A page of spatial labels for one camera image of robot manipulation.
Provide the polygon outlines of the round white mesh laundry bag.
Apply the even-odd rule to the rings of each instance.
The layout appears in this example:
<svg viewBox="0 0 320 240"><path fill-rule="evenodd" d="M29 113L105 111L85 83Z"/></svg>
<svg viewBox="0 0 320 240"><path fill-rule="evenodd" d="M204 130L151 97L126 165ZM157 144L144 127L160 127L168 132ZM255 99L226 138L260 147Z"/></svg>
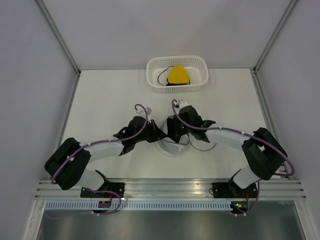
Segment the round white mesh laundry bag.
<svg viewBox="0 0 320 240"><path fill-rule="evenodd" d="M167 134L167 119L162 123L160 129ZM169 137L165 137L162 140L157 141L157 148L163 154L176 157L183 153L188 147L192 147L200 152L208 152L215 148L217 145L215 142L205 142L197 140L191 133L187 133L187 136L183 136L180 141L173 141Z"/></svg>

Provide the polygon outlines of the yellow bra black trim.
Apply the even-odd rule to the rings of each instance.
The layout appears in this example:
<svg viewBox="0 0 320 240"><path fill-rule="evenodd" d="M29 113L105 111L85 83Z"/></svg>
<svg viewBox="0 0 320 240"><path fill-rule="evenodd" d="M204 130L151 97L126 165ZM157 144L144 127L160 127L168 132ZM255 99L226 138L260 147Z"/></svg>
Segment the yellow bra black trim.
<svg viewBox="0 0 320 240"><path fill-rule="evenodd" d="M167 76L166 79L166 85L160 83L159 78L160 76L172 68L170 73ZM157 83L160 84L161 86L184 86L184 85L189 85L191 83L190 77L188 74L188 71L182 66L182 65L177 65L177 66L169 66L165 70L163 70L157 77Z"/></svg>

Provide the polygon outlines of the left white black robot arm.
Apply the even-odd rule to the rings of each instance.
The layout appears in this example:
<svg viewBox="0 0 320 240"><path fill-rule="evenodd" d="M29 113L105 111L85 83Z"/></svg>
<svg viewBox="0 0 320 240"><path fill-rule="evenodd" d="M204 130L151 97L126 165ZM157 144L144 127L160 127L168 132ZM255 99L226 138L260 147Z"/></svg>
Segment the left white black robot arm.
<svg viewBox="0 0 320 240"><path fill-rule="evenodd" d="M104 198L112 190L111 182L101 171L88 170L87 165L96 160L125 155L140 142L154 143L166 136L154 120L135 116L128 126L107 140L81 146L75 138L67 138L46 161L44 169L62 190L78 186L91 190L98 198Z"/></svg>

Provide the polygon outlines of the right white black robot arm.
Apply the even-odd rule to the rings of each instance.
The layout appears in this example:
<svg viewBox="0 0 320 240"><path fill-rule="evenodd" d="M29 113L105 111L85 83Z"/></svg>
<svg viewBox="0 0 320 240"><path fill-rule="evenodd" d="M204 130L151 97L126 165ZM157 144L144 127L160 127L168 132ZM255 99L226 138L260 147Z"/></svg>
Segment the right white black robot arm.
<svg viewBox="0 0 320 240"><path fill-rule="evenodd" d="M269 180L279 167L288 161L288 155L274 136L264 127L252 133L204 120L192 105L174 106L174 114L163 123L169 142L167 147L189 145L190 136L196 141L226 145L242 151L247 165L225 183L232 197L241 197L261 180Z"/></svg>

